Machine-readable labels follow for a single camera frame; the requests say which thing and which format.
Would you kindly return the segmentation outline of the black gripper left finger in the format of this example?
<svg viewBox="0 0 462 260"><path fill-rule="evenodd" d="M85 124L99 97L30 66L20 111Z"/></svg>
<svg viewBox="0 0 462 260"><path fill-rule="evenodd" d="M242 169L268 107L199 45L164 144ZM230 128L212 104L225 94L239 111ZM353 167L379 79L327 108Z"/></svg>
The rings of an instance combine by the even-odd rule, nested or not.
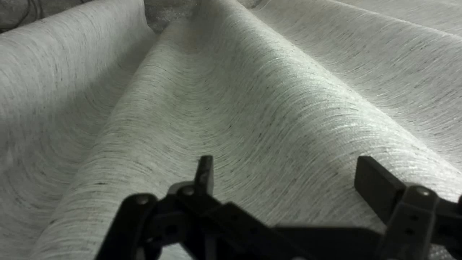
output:
<svg viewBox="0 0 462 260"><path fill-rule="evenodd" d="M204 154L199 159L193 188L200 193L210 195L213 190L213 157Z"/></svg>

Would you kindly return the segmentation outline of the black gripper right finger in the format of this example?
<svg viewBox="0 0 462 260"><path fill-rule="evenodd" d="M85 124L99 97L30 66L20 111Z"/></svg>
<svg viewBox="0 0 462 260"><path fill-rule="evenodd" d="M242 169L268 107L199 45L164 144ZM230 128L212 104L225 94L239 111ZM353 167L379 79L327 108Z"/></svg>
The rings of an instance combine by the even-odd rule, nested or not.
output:
<svg viewBox="0 0 462 260"><path fill-rule="evenodd" d="M405 185L370 156L359 156L353 186L382 222L386 222Z"/></svg>

